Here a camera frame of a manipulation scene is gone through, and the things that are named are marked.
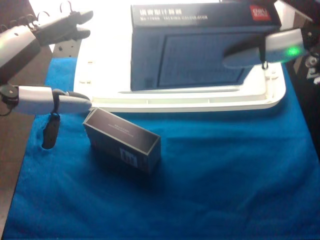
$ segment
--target large box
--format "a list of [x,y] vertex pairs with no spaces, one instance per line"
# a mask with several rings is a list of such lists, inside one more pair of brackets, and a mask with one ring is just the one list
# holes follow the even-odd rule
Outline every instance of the large box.
[[108,111],[95,108],[83,125],[94,148],[146,173],[151,173],[161,158],[159,135]]
[[273,4],[132,5],[131,90],[241,85],[251,68],[227,69],[225,51],[278,30]]

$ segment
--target box top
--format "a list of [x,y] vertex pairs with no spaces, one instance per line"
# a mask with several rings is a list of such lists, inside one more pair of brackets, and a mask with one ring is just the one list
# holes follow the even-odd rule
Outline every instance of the box top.
[[281,26],[273,4],[248,2],[132,5],[131,17],[133,29]]
[[159,135],[101,108],[94,109],[83,124],[146,155],[160,139]]

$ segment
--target deli logo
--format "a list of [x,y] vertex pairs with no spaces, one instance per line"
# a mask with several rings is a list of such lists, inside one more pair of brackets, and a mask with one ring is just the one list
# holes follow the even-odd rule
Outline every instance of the deli logo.
[[271,17],[266,8],[250,5],[250,9],[254,21],[271,21]]

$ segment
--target brown floor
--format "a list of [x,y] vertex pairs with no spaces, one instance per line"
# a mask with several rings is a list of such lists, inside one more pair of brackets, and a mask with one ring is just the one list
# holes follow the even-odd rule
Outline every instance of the brown floor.
[[[26,14],[33,14],[28,0],[0,0],[0,24]],[[10,81],[13,85],[43,84],[52,53],[44,47],[39,55]],[[0,103],[0,113],[6,106]],[[16,187],[20,166],[34,116],[12,113],[0,117],[0,238],[3,234],[9,207]]]

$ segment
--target blue tablecloth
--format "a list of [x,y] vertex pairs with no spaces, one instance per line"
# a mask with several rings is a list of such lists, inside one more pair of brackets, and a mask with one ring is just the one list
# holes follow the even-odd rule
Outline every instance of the blue tablecloth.
[[[72,90],[75,66],[53,59],[46,83]],[[94,151],[83,114],[62,115],[42,149],[37,116],[4,238],[320,239],[320,164],[285,78],[270,109],[119,114],[161,135],[151,176]]]

